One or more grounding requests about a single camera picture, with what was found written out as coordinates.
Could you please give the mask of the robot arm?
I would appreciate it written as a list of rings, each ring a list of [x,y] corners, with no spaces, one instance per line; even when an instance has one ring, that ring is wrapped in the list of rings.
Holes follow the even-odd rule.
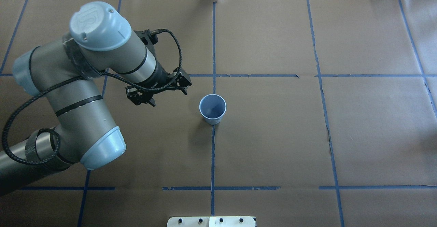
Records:
[[[17,58],[13,77],[31,95],[7,119],[1,134],[1,195],[4,196],[49,175],[81,163],[95,170],[120,157],[126,143],[94,79],[122,81],[127,98],[135,105],[155,106],[153,95],[192,85],[179,65],[172,73],[156,59],[157,35],[170,30],[134,31],[110,4],[89,2],[73,14],[70,29],[60,39],[35,47]],[[20,112],[46,97],[59,124],[34,131],[10,145],[8,137]]]

